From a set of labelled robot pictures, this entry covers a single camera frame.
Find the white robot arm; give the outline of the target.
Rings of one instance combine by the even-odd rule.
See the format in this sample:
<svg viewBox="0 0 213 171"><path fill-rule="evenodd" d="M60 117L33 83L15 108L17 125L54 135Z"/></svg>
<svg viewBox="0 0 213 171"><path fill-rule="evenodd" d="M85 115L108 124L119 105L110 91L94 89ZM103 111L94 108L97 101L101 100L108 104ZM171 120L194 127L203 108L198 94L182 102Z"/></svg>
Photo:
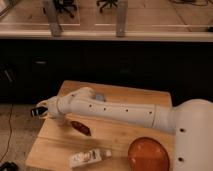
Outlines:
<svg viewBox="0 0 213 171"><path fill-rule="evenodd" d="M213 102L188 100L175 107L101 101L90 87L53 96L31 110L58 122L69 113L124 121L175 135L174 171L213 171Z"/></svg>

